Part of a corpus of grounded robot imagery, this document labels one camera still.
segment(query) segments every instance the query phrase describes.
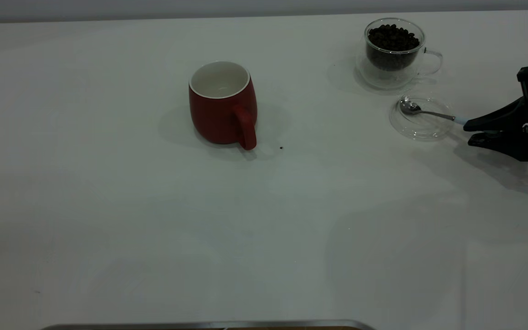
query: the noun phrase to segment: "mug handle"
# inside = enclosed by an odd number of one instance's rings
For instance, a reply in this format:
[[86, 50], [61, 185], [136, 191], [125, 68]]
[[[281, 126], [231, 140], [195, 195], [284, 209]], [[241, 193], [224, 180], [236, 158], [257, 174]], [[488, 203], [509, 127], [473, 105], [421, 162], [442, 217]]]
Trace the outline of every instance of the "mug handle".
[[252, 115], [242, 106], [234, 106], [233, 114], [235, 114], [242, 130], [241, 136], [237, 137], [239, 145], [245, 150], [252, 150], [256, 147], [256, 129], [254, 128]]
[[438, 51], [438, 50], [427, 48], [427, 47], [425, 47], [425, 50], [423, 52], [426, 53], [426, 54], [431, 54], [431, 55], [437, 56], [437, 58], [440, 59], [440, 64], [437, 66], [436, 69], [428, 71], [428, 72], [420, 72], [419, 75], [420, 76], [428, 76], [428, 75], [432, 75], [432, 74], [436, 73], [437, 71], [439, 71], [441, 69], [441, 66], [444, 64], [444, 55], [442, 55], [442, 53], [440, 51]]

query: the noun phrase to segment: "coffee bean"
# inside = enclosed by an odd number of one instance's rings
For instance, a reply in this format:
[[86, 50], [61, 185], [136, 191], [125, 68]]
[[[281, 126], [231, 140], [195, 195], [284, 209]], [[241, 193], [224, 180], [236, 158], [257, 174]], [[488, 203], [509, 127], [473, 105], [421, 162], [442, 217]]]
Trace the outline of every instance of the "coffee bean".
[[[406, 29], [395, 24], [381, 25], [368, 32], [369, 41], [378, 48], [400, 52], [412, 50], [419, 46], [420, 41], [414, 33], [409, 33]], [[368, 59], [377, 68], [384, 71], [398, 71], [411, 65], [417, 57], [417, 52], [410, 54], [388, 54], [368, 46], [366, 48]]]

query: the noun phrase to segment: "glass cup handle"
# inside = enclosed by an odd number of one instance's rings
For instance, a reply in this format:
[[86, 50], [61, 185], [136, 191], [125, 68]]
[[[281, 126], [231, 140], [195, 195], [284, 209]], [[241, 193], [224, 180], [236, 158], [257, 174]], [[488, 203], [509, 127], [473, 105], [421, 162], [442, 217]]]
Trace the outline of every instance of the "glass cup handle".
[[439, 71], [441, 69], [441, 66], [444, 63], [444, 56], [442, 55], [442, 53], [440, 51], [438, 51], [438, 50], [427, 48], [427, 47], [425, 47], [425, 50], [423, 52], [426, 53], [426, 54], [431, 54], [431, 55], [437, 56], [437, 58], [440, 59], [440, 64], [437, 66], [436, 69], [431, 70], [431, 71], [427, 71], [427, 72], [420, 72], [419, 75], [420, 76], [428, 76], [428, 75], [432, 75], [432, 74], [436, 73], [437, 71]]

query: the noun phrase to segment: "red mug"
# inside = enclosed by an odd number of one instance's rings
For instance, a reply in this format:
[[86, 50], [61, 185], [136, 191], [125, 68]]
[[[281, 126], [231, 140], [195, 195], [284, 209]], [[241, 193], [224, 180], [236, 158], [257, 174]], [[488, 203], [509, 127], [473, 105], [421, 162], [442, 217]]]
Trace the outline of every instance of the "red mug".
[[193, 124], [208, 141], [256, 147], [256, 93], [243, 66], [213, 62], [200, 67], [189, 81], [189, 103]]

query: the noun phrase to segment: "glass saucer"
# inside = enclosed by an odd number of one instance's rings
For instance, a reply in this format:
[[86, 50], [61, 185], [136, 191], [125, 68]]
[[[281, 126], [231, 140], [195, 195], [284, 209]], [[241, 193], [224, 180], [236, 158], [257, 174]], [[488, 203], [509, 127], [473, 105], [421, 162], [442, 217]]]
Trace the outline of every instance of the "glass saucer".
[[438, 99], [434, 99], [432, 95], [426, 93], [411, 93], [405, 94], [398, 100], [390, 110], [390, 124], [396, 131], [407, 138], [413, 140], [436, 140], [442, 138], [449, 132], [453, 126], [453, 122], [448, 119], [436, 117], [434, 115], [426, 115], [420, 113], [418, 115], [405, 115], [400, 109], [399, 101], [408, 99], [411, 102], [417, 103], [423, 111], [432, 111], [450, 115], [451, 111], [445, 103]]

